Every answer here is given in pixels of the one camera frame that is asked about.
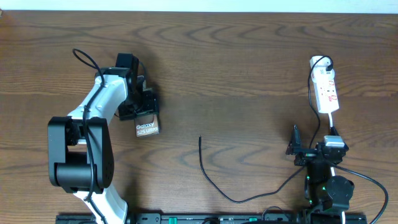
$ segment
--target table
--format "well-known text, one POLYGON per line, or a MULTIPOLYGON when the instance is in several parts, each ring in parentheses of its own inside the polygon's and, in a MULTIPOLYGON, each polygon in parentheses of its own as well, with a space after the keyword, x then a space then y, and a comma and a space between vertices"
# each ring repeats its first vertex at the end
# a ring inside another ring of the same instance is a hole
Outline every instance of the table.
MULTIPOLYGON (((132 208, 164 213, 261 213, 308 206, 304 172, 277 195, 244 204, 224 199, 208 175, 237 200, 273 191, 298 167, 285 150, 294 124, 309 143, 317 122, 308 106, 312 55, 333 57, 340 109, 337 130, 350 150, 342 166, 374 177, 389 191, 380 223, 398 215, 398 16, 183 12, 5 11, 0 19, 0 222, 54 223, 59 213, 87 213, 53 187, 47 123, 66 116, 93 86, 100 66, 131 52, 159 93, 161 133, 134 137, 134 123, 109 125, 113 183, 132 208)), ((317 136, 327 134, 321 115, 317 136)), ((383 192, 355 183, 351 212, 372 220, 383 192)))

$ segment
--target white wall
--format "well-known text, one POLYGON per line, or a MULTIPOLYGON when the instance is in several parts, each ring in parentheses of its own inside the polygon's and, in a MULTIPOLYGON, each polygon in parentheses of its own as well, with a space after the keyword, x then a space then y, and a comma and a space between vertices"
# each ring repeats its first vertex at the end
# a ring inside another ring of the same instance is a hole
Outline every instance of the white wall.
POLYGON ((398 13, 398 0, 0 0, 3 10, 398 13))

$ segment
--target white power strip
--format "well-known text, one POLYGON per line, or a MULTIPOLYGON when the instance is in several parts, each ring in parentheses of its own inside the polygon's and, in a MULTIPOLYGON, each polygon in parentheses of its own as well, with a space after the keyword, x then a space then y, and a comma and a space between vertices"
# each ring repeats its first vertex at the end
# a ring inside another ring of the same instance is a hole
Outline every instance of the white power strip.
MULTIPOLYGON (((322 56, 314 56, 310 60, 310 66, 319 60, 322 56)), ((328 113, 338 110, 338 99, 335 86, 335 70, 327 71, 330 65, 330 59, 321 59, 313 68, 311 78, 317 98, 317 106, 319 113, 328 113)))

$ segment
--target power plug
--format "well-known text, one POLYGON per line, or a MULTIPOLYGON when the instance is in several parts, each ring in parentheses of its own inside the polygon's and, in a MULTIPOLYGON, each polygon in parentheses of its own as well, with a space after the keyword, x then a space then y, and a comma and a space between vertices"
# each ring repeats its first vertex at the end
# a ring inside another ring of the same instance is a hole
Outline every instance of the power plug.
MULTIPOLYGON (((322 56, 314 56, 310 60, 310 67, 322 56)), ((338 99, 335 86, 335 70, 327 71, 331 65, 329 58, 321 59, 313 68, 311 78, 317 98, 319 113, 331 113, 338 110, 338 99)))

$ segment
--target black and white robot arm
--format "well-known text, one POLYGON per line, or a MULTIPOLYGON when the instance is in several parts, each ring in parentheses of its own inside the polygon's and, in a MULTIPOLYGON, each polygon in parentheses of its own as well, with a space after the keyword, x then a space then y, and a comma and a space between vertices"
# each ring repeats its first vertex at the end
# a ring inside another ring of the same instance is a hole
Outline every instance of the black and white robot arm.
POLYGON ((127 203, 112 184, 114 159, 108 125, 116 110, 119 109, 121 120, 145 118, 150 121, 148 134, 159 132, 156 96, 152 89, 145 87, 145 77, 137 76, 138 66, 139 61, 133 54, 119 54, 115 67, 102 68, 102 77, 97 72, 94 87, 75 110, 66 117, 53 117, 49 122, 50 181, 82 199, 97 223, 125 224, 127 217, 127 203), (87 135, 83 120, 87 123, 87 135), (86 144, 85 136, 90 139, 95 167, 90 200, 86 199, 92 173, 88 152, 68 150, 68 146, 86 144))

